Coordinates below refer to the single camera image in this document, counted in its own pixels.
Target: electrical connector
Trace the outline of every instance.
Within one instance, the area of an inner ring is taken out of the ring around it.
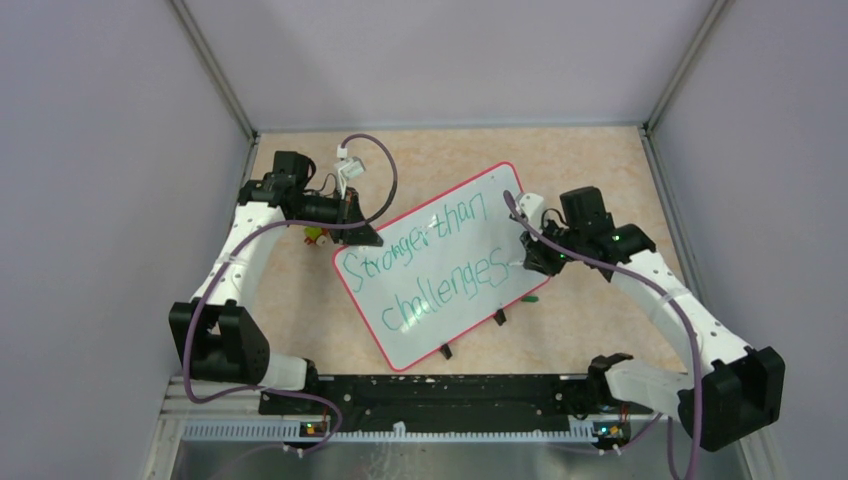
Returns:
[[[336,170],[337,186],[342,197],[347,191],[348,182],[365,173],[365,164],[359,157],[347,157],[333,165],[333,168]]]

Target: wooden table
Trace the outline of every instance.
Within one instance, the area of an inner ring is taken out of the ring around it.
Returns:
[[[294,150],[318,165],[312,185],[337,161],[336,146],[352,132],[263,134],[253,178],[271,169],[274,152]],[[680,271],[648,163],[635,127],[413,130],[367,132],[394,154],[399,188],[382,224],[485,168],[513,163],[524,188],[559,207],[559,194],[594,185],[616,224],[635,223]],[[352,185],[367,217],[391,184],[383,154],[366,140],[349,145],[367,173]],[[307,246],[301,227],[287,231],[265,269],[252,314],[275,352],[315,361],[321,373],[392,373],[336,276],[336,247]],[[484,322],[451,343],[453,358],[431,355],[405,373],[584,373],[599,354],[627,352],[681,370],[671,346],[628,297],[595,270],[570,264],[518,303],[498,327]]]

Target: gray wall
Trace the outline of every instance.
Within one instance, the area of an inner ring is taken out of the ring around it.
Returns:
[[[846,19],[839,0],[736,2],[659,131],[710,306],[786,360],[796,478],[848,467]]]
[[[164,1],[0,2],[0,478],[137,478],[246,153]]]
[[[188,0],[259,129],[642,121],[712,0]]]

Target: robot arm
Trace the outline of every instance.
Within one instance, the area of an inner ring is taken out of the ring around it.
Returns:
[[[629,295],[669,341],[688,372],[693,372],[689,337],[669,301],[682,307],[696,334],[697,358],[703,378],[704,414],[701,446],[718,450],[766,425],[779,415],[785,365],[771,347],[755,350],[719,322],[675,277],[655,244],[635,225],[615,227],[600,190],[586,187],[560,196],[565,226],[545,220],[544,201],[524,193],[518,212],[531,225],[541,225],[548,240],[586,257],[636,272],[668,292],[627,275],[601,271],[604,278]],[[574,261],[548,247],[530,232],[521,236],[524,268],[557,275]],[[691,374],[652,367],[627,354],[599,356],[589,367],[589,381],[601,404],[635,402],[677,418],[692,435],[694,378]]]
[[[344,167],[346,162],[337,164]],[[239,191],[235,218],[211,273],[197,289],[191,302],[177,302],[168,317],[180,361],[188,328],[198,299],[224,262],[229,268],[218,280],[200,313],[191,354],[191,378],[216,382],[261,385],[283,390],[304,388],[310,362],[271,353],[268,340],[250,315],[259,280],[271,250],[283,234],[273,228],[260,233],[237,257],[232,252],[248,235],[271,223],[286,219],[325,224],[356,223],[364,220],[359,196],[353,188],[341,187],[326,197],[306,190],[315,173],[311,159],[296,152],[276,152],[274,168],[262,180],[250,180]],[[348,230],[331,230],[335,243],[381,246],[382,238],[370,225]],[[217,325],[218,333],[213,332]]]

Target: metal frame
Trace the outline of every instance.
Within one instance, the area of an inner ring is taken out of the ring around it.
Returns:
[[[184,30],[189,43],[197,54],[197,58],[204,70],[209,75],[224,106],[250,142],[242,178],[243,181],[246,181],[250,178],[253,170],[260,135],[250,122],[247,113],[239,102],[226,75],[224,75],[220,64],[216,60],[185,1],[166,0],[166,2]],[[705,298],[706,292],[704,291],[703,281],[698,273],[697,261],[692,254],[691,244],[686,236],[684,220],[675,201],[674,189],[668,178],[666,164],[655,144],[655,134],[669,106],[682,88],[688,74],[694,65],[697,64],[700,54],[711,35],[715,32],[716,26],[733,3],[734,0],[715,0],[713,2],[704,22],[695,33],[692,42],[676,68],[674,75],[663,90],[650,117],[639,127],[639,136],[645,149],[648,166],[651,170],[660,203],[666,216],[672,241],[683,270],[684,279],[689,289],[707,305],[709,304],[709,300]],[[221,388],[221,384],[195,382],[195,392],[199,395],[207,395]],[[172,378],[165,395],[156,433],[152,439],[142,478],[146,480],[167,480],[171,478],[174,465],[178,460],[177,455],[180,441],[183,438],[186,428],[193,424],[192,422],[238,422],[251,419],[256,421],[259,418],[259,395],[258,392],[239,392],[213,403],[196,405],[189,402],[184,392],[182,392],[182,379],[180,377]],[[592,417],[592,419],[596,421],[605,420],[600,417]],[[347,439],[347,441],[356,441],[356,439]],[[783,457],[780,454],[780,449],[770,427],[761,429],[743,438],[739,441],[738,448],[741,452],[741,461],[747,468],[750,478],[777,480],[789,478],[788,470],[783,463]]]

